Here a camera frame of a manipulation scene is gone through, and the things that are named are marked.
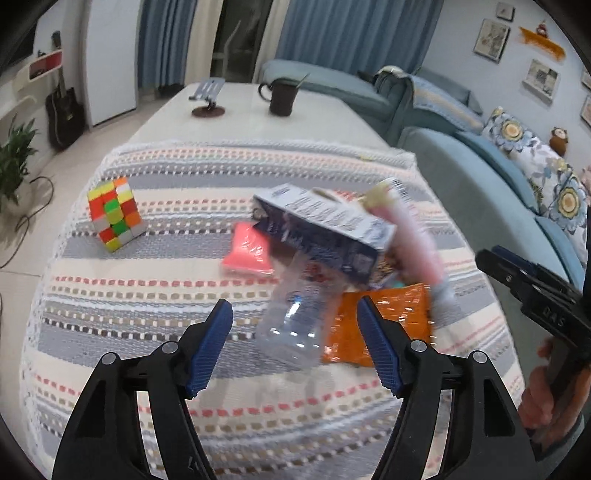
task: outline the floor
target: floor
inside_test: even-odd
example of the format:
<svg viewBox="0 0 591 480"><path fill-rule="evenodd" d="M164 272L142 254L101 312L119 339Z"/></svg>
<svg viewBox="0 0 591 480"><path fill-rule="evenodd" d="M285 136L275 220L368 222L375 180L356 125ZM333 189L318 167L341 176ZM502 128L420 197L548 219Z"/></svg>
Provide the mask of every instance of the floor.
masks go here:
<svg viewBox="0 0 591 480"><path fill-rule="evenodd" d="M34 218L21 249L0 270L4 311L0 323L0 413L16 440L24 445L19 406L19 368L22 341L31 301L67 214L102 158L125 143L166 100L141 105L135 112L85 132L66 151L57 154L42 171L55 185L53 201ZM39 185L36 199L42 204L48 190ZM19 237L15 221L0 218L0 265L12 254Z"/></svg>

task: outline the sofa cushion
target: sofa cushion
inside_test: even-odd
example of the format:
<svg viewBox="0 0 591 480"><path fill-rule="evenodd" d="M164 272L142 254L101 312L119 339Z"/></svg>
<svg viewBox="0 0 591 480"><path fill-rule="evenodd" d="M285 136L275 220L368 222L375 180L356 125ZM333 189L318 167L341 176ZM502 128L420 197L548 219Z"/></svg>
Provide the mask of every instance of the sofa cushion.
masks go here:
<svg viewBox="0 0 591 480"><path fill-rule="evenodd" d="M417 77L421 77L433 85L438 86L441 90L445 90L458 102L468 106L468 98L470 96L470 90L466 87L454 82L452 79L439 75L438 73L432 72L425 67L420 67L415 73Z"/></svg>
<svg viewBox="0 0 591 480"><path fill-rule="evenodd" d="M271 60L262 67L262 81L269 84L277 79L299 83L307 74L301 86L304 90L340 98L355 112L383 121L394 114L395 106L371 83L349 73L293 60Z"/></svg>
<svg viewBox="0 0 591 480"><path fill-rule="evenodd" d="M586 265L587 194L573 168L501 107L492 112L483 135L524 173L536 195L540 214L558 224Z"/></svg>
<svg viewBox="0 0 591 480"><path fill-rule="evenodd" d="M536 217L535 221L538 222L538 225L554 247L571 283L582 291L585 270L577 257L573 244L556 222L546 217Z"/></svg>
<svg viewBox="0 0 591 480"><path fill-rule="evenodd" d="M520 152L524 147L530 147L533 144L533 138L536 136L517 117L505 112L503 107L497 107L493 110L482 131L482 135L489 138L507 154L513 150Z"/></svg>
<svg viewBox="0 0 591 480"><path fill-rule="evenodd" d="M539 213L534 191L523 172L514 162L504 156L495 145L481 135L472 132L455 132L454 136L488 163L505 180L527 208L534 213Z"/></svg>

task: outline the wall decoration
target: wall decoration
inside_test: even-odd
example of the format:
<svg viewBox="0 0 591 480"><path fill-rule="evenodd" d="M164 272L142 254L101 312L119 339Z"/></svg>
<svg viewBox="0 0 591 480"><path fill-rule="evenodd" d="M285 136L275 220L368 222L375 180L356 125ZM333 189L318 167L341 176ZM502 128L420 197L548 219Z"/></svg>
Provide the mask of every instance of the wall decoration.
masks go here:
<svg viewBox="0 0 591 480"><path fill-rule="evenodd" d="M554 43L545 36L532 32L527 28L519 27L519 29L521 30L521 35L523 36L523 42L525 44L533 43L534 45L537 45L542 50L554 55L554 58L556 58L557 61L563 60L566 57L564 48L557 43Z"/></svg>
<svg viewBox="0 0 591 480"><path fill-rule="evenodd" d="M474 53L499 63L510 31L511 29L505 24L484 20L474 46Z"/></svg>
<svg viewBox="0 0 591 480"><path fill-rule="evenodd" d="M591 127L591 96L585 99L583 110L581 110L581 118Z"/></svg>
<svg viewBox="0 0 591 480"><path fill-rule="evenodd" d="M559 80L560 75L556 70L552 70L539 60L534 59L531 61L530 70L523 83L540 98L552 103Z"/></svg>
<svg viewBox="0 0 591 480"><path fill-rule="evenodd" d="M502 18L503 20L507 20L508 22L513 22L513 18L515 16L515 7L513 5L504 4L503 2L499 2L496 5L496 17Z"/></svg>
<svg viewBox="0 0 591 480"><path fill-rule="evenodd" d="M585 67L583 67L583 76L581 77L581 83L591 90L591 75Z"/></svg>

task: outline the stuffed toy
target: stuffed toy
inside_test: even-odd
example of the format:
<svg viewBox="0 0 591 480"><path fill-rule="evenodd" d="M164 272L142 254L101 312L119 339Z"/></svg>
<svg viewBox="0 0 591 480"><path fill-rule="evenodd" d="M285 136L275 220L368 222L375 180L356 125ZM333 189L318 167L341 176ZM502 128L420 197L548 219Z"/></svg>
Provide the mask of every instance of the stuffed toy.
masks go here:
<svg viewBox="0 0 591 480"><path fill-rule="evenodd" d="M568 142L569 133L564 128L554 127L552 130L552 138L550 138L550 142L548 142L550 148L561 157L564 157L566 153L566 144Z"/></svg>
<svg viewBox="0 0 591 480"><path fill-rule="evenodd" d="M548 28L546 27L546 20L544 20L541 24L538 25L538 28L535 29L535 32L544 38L548 38Z"/></svg>

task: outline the potted plant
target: potted plant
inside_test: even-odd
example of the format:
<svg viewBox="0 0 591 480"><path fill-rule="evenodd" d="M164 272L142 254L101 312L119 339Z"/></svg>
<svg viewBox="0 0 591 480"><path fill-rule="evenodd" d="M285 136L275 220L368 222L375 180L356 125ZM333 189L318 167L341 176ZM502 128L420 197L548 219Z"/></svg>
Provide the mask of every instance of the potted plant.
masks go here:
<svg viewBox="0 0 591 480"><path fill-rule="evenodd" d="M8 141L0 147L0 209L5 206L15 216L26 215L33 205L33 188L25 177L29 175L27 158L37 152L31 147L37 134L34 121L15 127L13 119Z"/></svg>

